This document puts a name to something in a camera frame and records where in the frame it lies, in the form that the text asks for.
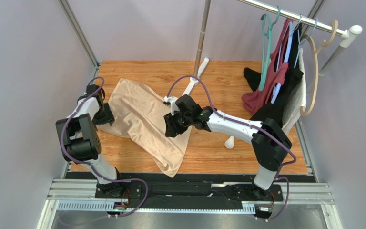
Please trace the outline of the beige cloth napkin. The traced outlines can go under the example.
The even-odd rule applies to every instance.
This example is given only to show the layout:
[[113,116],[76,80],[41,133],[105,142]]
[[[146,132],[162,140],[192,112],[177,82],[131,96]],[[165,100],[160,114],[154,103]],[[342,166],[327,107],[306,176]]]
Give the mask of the beige cloth napkin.
[[192,129],[175,138],[166,137],[163,117],[170,108],[153,89],[137,81],[121,78],[108,104],[114,122],[98,128],[131,139],[152,156],[165,175],[174,177],[183,162]]

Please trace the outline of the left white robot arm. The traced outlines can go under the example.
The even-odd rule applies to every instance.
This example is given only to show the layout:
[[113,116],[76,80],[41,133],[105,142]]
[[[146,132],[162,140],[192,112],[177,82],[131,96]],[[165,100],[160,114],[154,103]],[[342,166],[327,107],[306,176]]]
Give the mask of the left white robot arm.
[[56,129],[64,159],[88,168],[98,180],[98,191],[118,198],[124,192],[123,185],[116,182],[119,171],[101,155],[102,146],[96,128],[114,122],[104,98],[105,92],[100,86],[88,85],[73,113],[58,120]]

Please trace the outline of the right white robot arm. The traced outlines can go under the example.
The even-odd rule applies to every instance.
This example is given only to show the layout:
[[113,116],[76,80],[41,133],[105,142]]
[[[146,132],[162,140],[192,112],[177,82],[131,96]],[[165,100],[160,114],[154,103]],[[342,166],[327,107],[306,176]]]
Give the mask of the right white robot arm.
[[275,120],[245,120],[210,106],[202,108],[186,94],[179,98],[165,97],[164,104],[171,109],[164,116],[166,137],[177,137],[193,126],[198,130],[223,133],[241,139],[252,145],[259,163],[254,185],[260,190],[270,189],[292,147]]

